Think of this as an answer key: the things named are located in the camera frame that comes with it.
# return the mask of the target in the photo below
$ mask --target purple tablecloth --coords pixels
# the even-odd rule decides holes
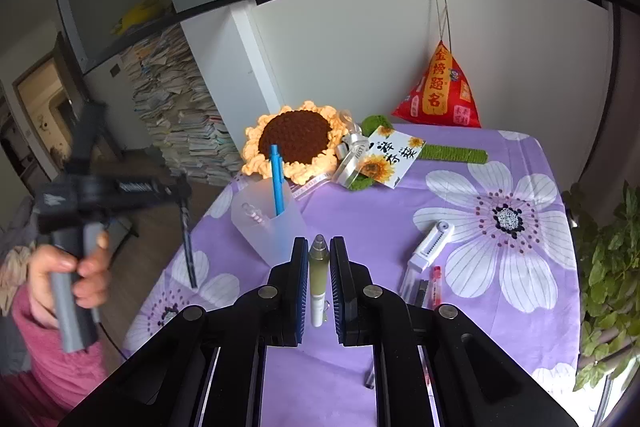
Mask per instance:
[[[577,272],[564,206],[539,143],[486,129],[397,129],[428,143],[482,148],[489,162],[419,160],[394,190],[324,185],[299,201],[307,237],[343,235],[350,259],[369,267],[374,283],[398,290],[424,232],[447,219],[454,235],[436,262],[443,301],[462,309],[548,391],[570,391],[578,353]],[[197,293],[180,250],[127,333],[128,351],[158,331],[174,303],[178,309],[227,306],[266,281],[267,265],[228,211],[248,182],[243,176],[227,186],[193,230]],[[375,394],[363,385],[370,347],[340,346],[332,318],[313,328],[308,315],[299,348],[268,350],[262,425],[375,425]]]

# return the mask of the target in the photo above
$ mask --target red pen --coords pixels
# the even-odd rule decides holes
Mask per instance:
[[[440,266],[434,266],[431,270],[431,309],[436,309],[442,304],[442,270]]]

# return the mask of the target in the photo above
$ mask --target human hand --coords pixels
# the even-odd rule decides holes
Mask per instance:
[[[78,306],[94,308],[106,302],[111,280],[108,234],[100,232],[96,243],[97,248],[79,263],[73,255],[51,245],[42,245],[34,252],[29,262],[28,285],[31,314],[38,322],[49,327],[58,325],[49,282],[49,274],[53,272],[70,273],[77,269],[82,279],[73,285],[72,291]]]

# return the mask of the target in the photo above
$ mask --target blue pen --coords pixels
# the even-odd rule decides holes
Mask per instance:
[[[276,204],[276,216],[284,212],[284,197],[282,195],[282,183],[284,175],[282,172],[282,158],[278,153],[278,146],[271,145],[271,178],[273,179],[273,199]]]

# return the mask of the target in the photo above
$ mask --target paper pile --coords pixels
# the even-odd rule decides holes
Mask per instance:
[[[226,185],[242,166],[180,25],[120,54],[136,113],[172,174]]]

